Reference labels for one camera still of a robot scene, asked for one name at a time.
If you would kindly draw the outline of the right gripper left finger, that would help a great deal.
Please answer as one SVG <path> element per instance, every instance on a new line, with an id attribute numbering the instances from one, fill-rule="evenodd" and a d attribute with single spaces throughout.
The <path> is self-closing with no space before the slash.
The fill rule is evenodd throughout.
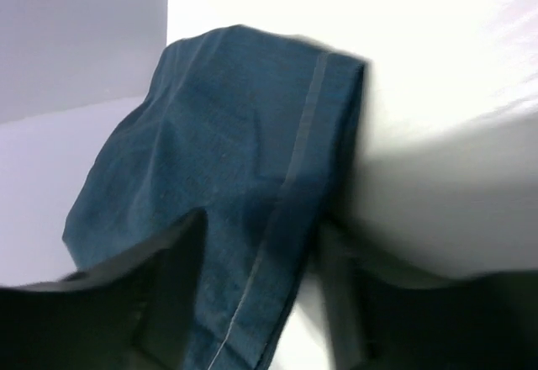
<path id="1" fill-rule="evenodd" d="M 178 369 L 187 351 L 208 218 L 55 282 L 1 290 L 4 369 Z"/>

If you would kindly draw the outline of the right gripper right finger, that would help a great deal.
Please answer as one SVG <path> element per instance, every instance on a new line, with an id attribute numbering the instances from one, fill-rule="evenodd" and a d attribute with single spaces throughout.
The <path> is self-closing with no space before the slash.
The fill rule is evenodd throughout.
<path id="1" fill-rule="evenodd" d="M 534 369 L 537 273 L 450 280 L 327 222 L 319 275 L 338 369 Z"/>

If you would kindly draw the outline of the dark blue cloth placemat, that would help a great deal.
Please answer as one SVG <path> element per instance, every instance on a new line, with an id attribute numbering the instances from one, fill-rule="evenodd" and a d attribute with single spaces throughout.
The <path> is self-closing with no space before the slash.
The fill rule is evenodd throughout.
<path id="1" fill-rule="evenodd" d="M 99 152 L 63 241 L 90 267 L 208 214 L 186 369 L 266 369 L 314 227 L 354 153 L 364 60 L 244 25 L 163 51 Z"/>

